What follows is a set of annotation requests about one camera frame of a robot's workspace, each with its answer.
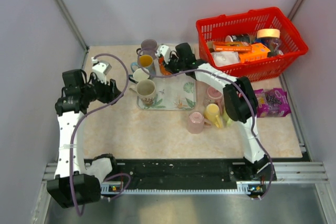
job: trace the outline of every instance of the purple bag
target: purple bag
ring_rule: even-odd
[[[257,117],[284,117],[291,113],[287,92],[282,89],[258,89],[254,91],[258,100]]]

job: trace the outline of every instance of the red basket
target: red basket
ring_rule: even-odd
[[[250,10],[247,13],[200,19],[196,22],[199,39],[199,56],[213,67],[231,76],[247,76],[250,81],[265,80],[279,76],[300,55],[308,51],[299,32],[292,22],[277,7]],[[263,60],[238,63],[217,67],[206,45],[207,41],[225,41],[227,35],[251,34],[263,28],[277,28],[280,30],[282,56],[275,56]]]

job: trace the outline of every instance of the gray floor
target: gray floor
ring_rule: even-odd
[[[50,203],[45,224],[99,223],[327,223],[314,185],[273,185],[261,202],[245,195],[124,195],[110,203],[86,205],[79,218],[73,208]]]

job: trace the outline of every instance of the table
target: table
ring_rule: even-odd
[[[198,45],[192,45],[198,57]],[[110,53],[118,56],[128,67],[136,61],[139,45],[90,47],[85,71],[91,72],[91,57]],[[126,75],[119,62],[110,57],[112,69],[108,78],[124,88]],[[278,78],[254,82],[254,89],[281,87]],[[197,105],[193,110],[203,111],[203,98],[208,86],[197,82]],[[190,134],[186,129],[187,117],[192,111],[145,111],[136,104],[137,95],[127,90],[115,105],[86,118],[84,129],[85,158],[112,153],[116,158],[242,158],[243,146],[237,125],[224,129],[205,129],[201,134]],[[102,106],[99,101],[90,104],[88,111]],[[257,120],[260,140],[272,157],[302,157],[291,117],[261,118]]]

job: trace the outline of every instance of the floral tray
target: floral tray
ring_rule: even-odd
[[[153,105],[146,106],[139,99],[137,105],[144,110],[192,110],[196,106],[195,80],[185,74],[171,78],[154,78],[157,96]]]

